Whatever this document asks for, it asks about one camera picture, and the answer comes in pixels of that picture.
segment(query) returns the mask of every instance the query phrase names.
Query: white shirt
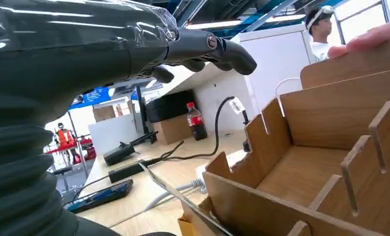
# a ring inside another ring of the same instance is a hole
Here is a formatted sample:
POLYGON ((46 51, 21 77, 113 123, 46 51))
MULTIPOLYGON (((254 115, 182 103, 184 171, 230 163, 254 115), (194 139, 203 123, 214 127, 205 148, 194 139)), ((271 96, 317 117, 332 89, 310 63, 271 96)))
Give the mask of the white shirt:
POLYGON ((312 52, 316 56, 316 61, 320 62, 328 59, 328 50, 332 47, 329 43, 311 42, 312 52))

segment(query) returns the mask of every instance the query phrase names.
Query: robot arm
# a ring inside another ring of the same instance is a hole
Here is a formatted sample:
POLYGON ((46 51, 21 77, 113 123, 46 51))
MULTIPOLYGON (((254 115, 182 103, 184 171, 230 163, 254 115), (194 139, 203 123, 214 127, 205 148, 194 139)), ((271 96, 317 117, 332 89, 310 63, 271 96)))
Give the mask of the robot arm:
POLYGON ((240 45, 208 32, 178 28, 163 8, 128 0, 0 1, 0 53, 54 56, 67 50, 72 55, 65 58, 71 60, 66 69, 77 70, 72 76, 79 76, 87 65, 110 69, 105 78, 99 76, 99 85, 147 76, 170 82, 173 75, 157 67, 161 64, 198 72, 211 61, 245 75, 256 67, 240 45))
POLYGON ((179 29, 164 9, 127 0, 0 0, 0 235, 118 236, 61 208, 43 127, 74 97, 118 80, 153 75, 162 64, 250 74, 239 45, 179 29))

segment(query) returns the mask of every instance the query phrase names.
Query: cardboard divider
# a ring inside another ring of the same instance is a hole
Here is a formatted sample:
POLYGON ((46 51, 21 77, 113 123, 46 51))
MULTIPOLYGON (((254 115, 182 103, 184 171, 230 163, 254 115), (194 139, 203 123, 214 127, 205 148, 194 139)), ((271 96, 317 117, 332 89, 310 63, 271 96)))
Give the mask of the cardboard divider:
POLYGON ((312 234, 307 223, 298 221, 287 236, 312 236, 312 234))
POLYGON ((287 235, 300 220, 309 224, 313 236, 382 235, 210 172, 204 179, 215 215, 238 235, 287 235))
POLYGON ((343 176, 332 176, 310 208, 390 235, 390 101, 369 129, 341 163, 343 176))
POLYGON ((276 99, 263 109, 263 114, 270 133, 267 134, 262 115, 257 115, 245 128, 251 152, 233 167, 232 172, 225 154, 221 153, 207 165, 208 172, 251 188, 269 174, 289 149, 291 137, 276 99))
POLYGON ((387 70, 390 70, 390 41, 372 50, 308 65, 301 71, 301 81, 307 89, 387 70))
POLYGON ((280 97, 293 143, 350 150, 385 101, 390 71, 284 94, 280 97))

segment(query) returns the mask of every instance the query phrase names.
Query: coca-cola bottle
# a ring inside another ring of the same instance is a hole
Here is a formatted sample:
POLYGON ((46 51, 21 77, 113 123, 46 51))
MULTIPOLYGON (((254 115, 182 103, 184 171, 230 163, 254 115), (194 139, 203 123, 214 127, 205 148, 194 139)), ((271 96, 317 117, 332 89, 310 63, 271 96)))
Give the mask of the coca-cola bottle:
POLYGON ((190 102, 186 104, 188 107, 188 123, 192 130, 192 135, 195 140, 201 140, 208 137, 207 130, 205 129, 204 120, 201 112, 195 109, 195 104, 190 102))

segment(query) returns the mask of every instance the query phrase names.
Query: smartphone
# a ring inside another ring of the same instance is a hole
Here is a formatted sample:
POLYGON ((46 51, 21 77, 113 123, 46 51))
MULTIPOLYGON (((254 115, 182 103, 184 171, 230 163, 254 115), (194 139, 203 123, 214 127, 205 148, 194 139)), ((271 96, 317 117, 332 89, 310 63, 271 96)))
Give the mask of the smartphone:
POLYGON ((78 198, 71 204, 66 204, 64 207, 72 213, 79 213, 127 196, 127 194, 131 191, 132 185, 133 180, 129 179, 122 183, 78 198))

